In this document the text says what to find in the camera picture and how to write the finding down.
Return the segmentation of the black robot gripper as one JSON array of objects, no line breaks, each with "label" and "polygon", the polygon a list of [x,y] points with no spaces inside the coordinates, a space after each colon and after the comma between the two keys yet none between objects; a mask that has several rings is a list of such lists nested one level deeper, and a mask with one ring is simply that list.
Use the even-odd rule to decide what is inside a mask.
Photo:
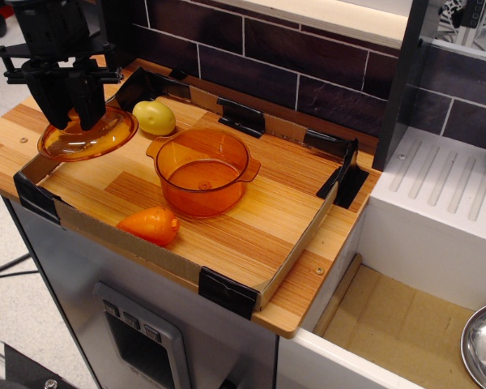
[{"label": "black robot gripper", "polygon": [[6,4],[12,7],[25,39],[20,45],[0,47],[7,82],[27,84],[57,129],[67,128],[74,107],[82,130],[90,130],[105,114],[102,84],[122,80],[113,56],[115,46],[99,33],[90,33],[78,1]]}]

